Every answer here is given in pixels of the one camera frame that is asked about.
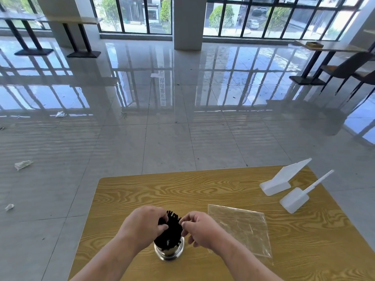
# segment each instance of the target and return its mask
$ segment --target tile floor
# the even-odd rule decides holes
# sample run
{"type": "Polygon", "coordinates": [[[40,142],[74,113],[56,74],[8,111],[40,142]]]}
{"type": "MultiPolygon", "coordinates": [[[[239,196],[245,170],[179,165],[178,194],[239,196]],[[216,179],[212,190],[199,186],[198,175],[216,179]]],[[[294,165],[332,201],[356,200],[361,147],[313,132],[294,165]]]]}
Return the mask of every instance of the tile floor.
{"type": "Polygon", "coordinates": [[[310,53],[287,46],[102,40],[84,60],[53,39],[42,46],[55,52],[14,56],[16,40],[0,38],[0,209],[15,204],[0,211],[2,280],[67,279],[101,177],[309,157],[318,176],[335,169],[324,185],[375,249],[370,86],[347,102],[356,80],[337,96],[339,80],[320,95],[295,85],[310,53]],[[34,164],[16,171],[23,160],[34,164]]]}

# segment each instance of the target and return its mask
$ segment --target chair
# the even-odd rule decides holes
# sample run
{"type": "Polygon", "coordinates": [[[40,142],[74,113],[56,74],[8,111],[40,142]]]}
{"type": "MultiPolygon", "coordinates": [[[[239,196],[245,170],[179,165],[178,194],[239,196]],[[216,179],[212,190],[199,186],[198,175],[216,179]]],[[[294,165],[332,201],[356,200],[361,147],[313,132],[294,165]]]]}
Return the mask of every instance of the chair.
{"type": "Polygon", "coordinates": [[[339,89],[335,92],[335,95],[339,92],[342,86],[346,83],[346,81],[350,78],[351,75],[355,73],[355,71],[363,66],[367,61],[372,59],[373,54],[370,52],[358,52],[351,56],[350,58],[346,59],[343,63],[338,66],[335,65],[324,65],[321,66],[320,69],[330,75],[328,81],[326,81],[323,89],[320,91],[320,94],[327,86],[328,82],[333,78],[340,78],[344,79],[339,87],[339,89]]]}
{"type": "MultiPolygon", "coordinates": [[[[372,71],[371,73],[358,71],[353,74],[353,77],[359,80],[360,83],[355,87],[353,92],[350,94],[348,101],[356,94],[356,92],[362,87],[363,84],[370,84],[375,86],[375,71],[372,71]]],[[[375,87],[364,99],[364,102],[372,95],[374,91],[375,87]]]]}

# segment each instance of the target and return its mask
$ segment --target plastic bag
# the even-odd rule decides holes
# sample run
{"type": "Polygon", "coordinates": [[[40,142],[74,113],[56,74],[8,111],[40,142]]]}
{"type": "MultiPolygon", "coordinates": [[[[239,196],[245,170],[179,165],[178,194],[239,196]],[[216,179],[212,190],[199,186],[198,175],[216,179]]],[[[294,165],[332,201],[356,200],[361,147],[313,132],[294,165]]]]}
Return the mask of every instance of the plastic bag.
{"type": "Polygon", "coordinates": [[[208,214],[254,255],[272,258],[263,213],[209,204],[208,214]]]}

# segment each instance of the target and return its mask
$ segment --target table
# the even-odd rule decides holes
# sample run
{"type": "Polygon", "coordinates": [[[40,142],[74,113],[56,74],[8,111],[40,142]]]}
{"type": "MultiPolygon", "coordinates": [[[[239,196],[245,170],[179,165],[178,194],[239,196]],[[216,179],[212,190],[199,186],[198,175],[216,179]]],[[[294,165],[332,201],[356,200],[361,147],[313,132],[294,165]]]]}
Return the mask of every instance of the table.
{"type": "Polygon", "coordinates": [[[314,54],[312,55],[309,63],[307,64],[305,70],[303,71],[301,76],[290,76],[289,78],[300,85],[312,85],[312,86],[320,86],[326,84],[324,81],[319,79],[320,74],[322,71],[318,69],[316,73],[311,77],[309,77],[309,73],[318,60],[320,54],[323,51],[328,51],[328,54],[326,58],[322,62],[323,65],[327,65],[329,61],[332,59],[332,57],[335,55],[336,52],[361,52],[361,51],[367,51],[363,48],[356,47],[354,45],[350,45],[347,43],[337,42],[337,41],[316,41],[320,44],[323,44],[324,46],[322,48],[312,48],[306,45],[307,42],[310,42],[310,40],[295,40],[294,43],[297,43],[298,45],[301,45],[308,50],[314,51],[314,54]]]}
{"type": "MultiPolygon", "coordinates": [[[[294,214],[279,203],[288,191],[266,196],[259,187],[282,166],[143,174],[100,179],[70,271],[72,278],[115,236],[141,205],[184,215],[208,204],[264,212],[273,255],[267,266],[284,280],[375,280],[375,253],[334,199],[318,185],[294,214]]],[[[305,189],[316,176],[306,166],[291,181],[305,189]]],[[[159,260],[153,245],[140,252],[122,280],[232,280],[223,261],[185,243],[174,261],[159,260]]]]}
{"type": "MultiPolygon", "coordinates": [[[[370,33],[370,34],[375,34],[375,30],[364,29],[363,31],[370,33]]],[[[372,52],[374,49],[375,49],[375,42],[370,46],[369,52],[372,52]]]]}
{"type": "Polygon", "coordinates": [[[74,52],[67,55],[68,58],[97,58],[100,55],[100,51],[92,51],[90,43],[86,35],[84,24],[87,25],[97,25],[102,21],[102,18],[92,18],[92,17],[54,17],[54,16],[43,16],[38,19],[38,22],[59,22],[63,24],[66,34],[68,35],[69,41],[73,47],[74,52]],[[73,39],[72,33],[70,32],[68,24],[77,23],[79,30],[81,32],[83,42],[85,43],[87,51],[80,51],[73,39]]]}
{"type": "Polygon", "coordinates": [[[37,20],[41,18],[42,14],[24,14],[24,13],[13,13],[13,12],[0,12],[0,19],[5,20],[7,25],[9,26],[9,29],[12,31],[13,35],[16,37],[20,45],[22,46],[22,50],[15,53],[15,55],[20,56],[44,56],[50,54],[53,49],[50,48],[42,48],[40,45],[38,39],[36,38],[32,28],[30,27],[29,21],[31,20],[37,20]],[[29,48],[26,44],[26,42],[23,40],[21,34],[18,32],[17,28],[13,24],[12,20],[20,20],[23,25],[25,26],[25,29],[29,36],[31,37],[31,40],[35,44],[35,48],[29,48]]]}

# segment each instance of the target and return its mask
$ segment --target metal container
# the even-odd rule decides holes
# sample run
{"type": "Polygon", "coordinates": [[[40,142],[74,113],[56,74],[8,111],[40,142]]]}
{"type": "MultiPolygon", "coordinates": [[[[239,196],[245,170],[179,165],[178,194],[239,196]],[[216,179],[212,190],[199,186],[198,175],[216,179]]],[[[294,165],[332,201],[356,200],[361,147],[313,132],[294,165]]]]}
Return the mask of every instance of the metal container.
{"type": "Polygon", "coordinates": [[[174,248],[171,248],[170,250],[161,250],[159,247],[156,246],[154,243],[154,248],[156,255],[161,259],[161,260],[174,260],[178,258],[182,251],[184,250],[185,246],[185,239],[181,237],[180,239],[181,243],[178,246],[175,246],[174,248]]]}

